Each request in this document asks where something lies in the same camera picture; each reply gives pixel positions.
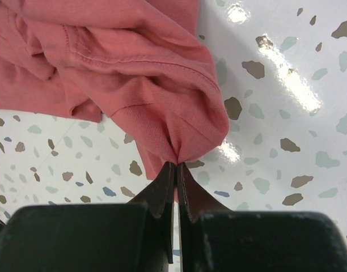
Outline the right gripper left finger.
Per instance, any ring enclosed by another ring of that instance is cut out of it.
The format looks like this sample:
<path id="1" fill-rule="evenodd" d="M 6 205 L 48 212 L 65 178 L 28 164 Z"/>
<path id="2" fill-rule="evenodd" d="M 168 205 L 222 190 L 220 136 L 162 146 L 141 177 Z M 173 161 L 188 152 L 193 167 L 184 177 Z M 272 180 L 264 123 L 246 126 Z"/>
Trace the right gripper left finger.
<path id="1" fill-rule="evenodd" d="M 0 233 L 0 271 L 167 271 L 175 165 L 127 203 L 19 209 Z"/>

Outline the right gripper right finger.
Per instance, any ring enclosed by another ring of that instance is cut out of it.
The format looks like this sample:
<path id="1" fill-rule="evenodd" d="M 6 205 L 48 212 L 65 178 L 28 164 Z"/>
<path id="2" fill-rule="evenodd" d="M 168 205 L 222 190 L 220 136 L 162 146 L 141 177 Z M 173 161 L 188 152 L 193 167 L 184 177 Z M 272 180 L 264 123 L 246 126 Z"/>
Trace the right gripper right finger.
<path id="1" fill-rule="evenodd" d="M 347 248 L 318 212 L 232 211 L 177 166 L 182 271 L 347 271 Z"/>

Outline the red t shirt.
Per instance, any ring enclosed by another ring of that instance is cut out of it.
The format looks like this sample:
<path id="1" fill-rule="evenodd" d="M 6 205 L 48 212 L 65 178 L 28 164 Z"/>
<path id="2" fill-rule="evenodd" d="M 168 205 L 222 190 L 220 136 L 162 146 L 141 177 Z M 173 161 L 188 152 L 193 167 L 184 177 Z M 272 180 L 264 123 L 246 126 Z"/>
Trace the red t shirt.
<path id="1" fill-rule="evenodd" d="M 0 1 L 0 109 L 99 122 L 149 179 L 221 145 L 228 115 L 198 1 Z"/>

